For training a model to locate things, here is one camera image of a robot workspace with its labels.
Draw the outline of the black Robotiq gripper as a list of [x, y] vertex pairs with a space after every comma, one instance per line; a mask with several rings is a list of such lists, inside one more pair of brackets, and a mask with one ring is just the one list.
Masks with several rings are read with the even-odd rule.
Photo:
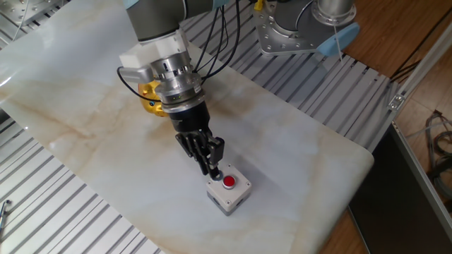
[[223, 158], [225, 141], [209, 129], [210, 115], [205, 102], [185, 111], [169, 114], [178, 134], [175, 138], [189, 157], [198, 162], [202, 174], [220, 179], [218, 164]]

